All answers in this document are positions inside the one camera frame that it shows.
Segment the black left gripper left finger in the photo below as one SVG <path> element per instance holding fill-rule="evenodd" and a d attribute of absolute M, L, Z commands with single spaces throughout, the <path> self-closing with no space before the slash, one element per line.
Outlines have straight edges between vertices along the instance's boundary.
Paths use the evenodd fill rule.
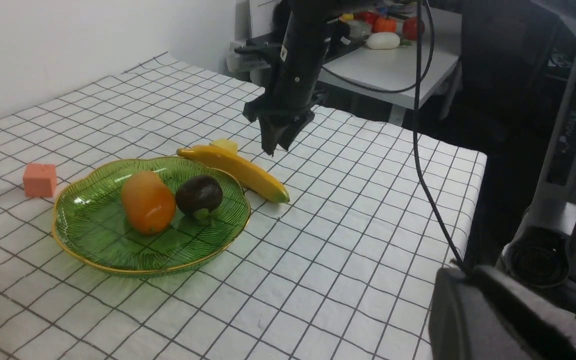
<path fill-rule="evenodd" d="M 537 360 L 466 274 L 436 274 L 428 333 L 433 360 Z"/>

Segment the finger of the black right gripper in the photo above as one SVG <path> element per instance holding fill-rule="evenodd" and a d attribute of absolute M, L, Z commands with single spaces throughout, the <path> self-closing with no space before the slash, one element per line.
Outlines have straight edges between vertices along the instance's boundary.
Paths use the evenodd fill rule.
<path fill-rule="evenodd" d="M 281 138 L 281 126 L 270 120 L 260 120 L 260 134 L 262 137 L 262 149 L 270 157 L 274 157 L 276 147 Z"/>
<path fill-rule="evenodd" d="M 290 151 L 293 142 L 308 124 L 308 117 L 297 117 L 294 120 L 289 121 L 285 130 L 279 137 L 278 145 L 286 152 Z"/>

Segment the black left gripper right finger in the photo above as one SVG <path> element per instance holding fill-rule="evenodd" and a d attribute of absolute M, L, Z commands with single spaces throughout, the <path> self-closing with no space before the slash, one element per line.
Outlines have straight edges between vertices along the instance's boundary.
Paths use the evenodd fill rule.
<path fill-rule="evenodd" d="M 491 266 L 473 269 L 473 282 L 503 326 L 531 357 L 576 360 L 576 317 Z"/>

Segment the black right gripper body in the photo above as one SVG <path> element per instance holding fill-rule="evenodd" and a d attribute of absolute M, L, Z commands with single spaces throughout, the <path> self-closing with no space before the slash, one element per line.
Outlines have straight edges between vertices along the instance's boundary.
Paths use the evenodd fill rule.
<path fill-rule="evenodd" d="M 262 132 L 300 132 L 318 102 L 315 91 L 323 60 L 270 60 L 263 94 L 246 103 L 243 116 Z"/>

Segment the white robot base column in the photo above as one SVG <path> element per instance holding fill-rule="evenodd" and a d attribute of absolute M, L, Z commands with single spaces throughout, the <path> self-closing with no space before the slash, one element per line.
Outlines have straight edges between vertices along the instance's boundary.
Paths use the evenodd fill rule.
<path fill-rule="evenodd" d="M 499 264 L 530 287 L 557 287 L 570 274 L 575 228 L 576 55 L 533 199 Z"/>

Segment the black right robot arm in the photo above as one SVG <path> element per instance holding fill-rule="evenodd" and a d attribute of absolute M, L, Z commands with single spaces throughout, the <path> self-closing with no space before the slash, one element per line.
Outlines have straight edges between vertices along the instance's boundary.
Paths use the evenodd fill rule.
<path fill-rule="evenodd" d="M 263 152 L 291 144 L 314 119 L 313 107 L 326 95 L 316 84 L 342 14 L 379 7 L 381 0 L 290 0 L 291 11 L 282 43 L 236 48 L 270 66 L 270 78 L 258 98 L 246 103 L 243 116 L 259 122 Z"/>

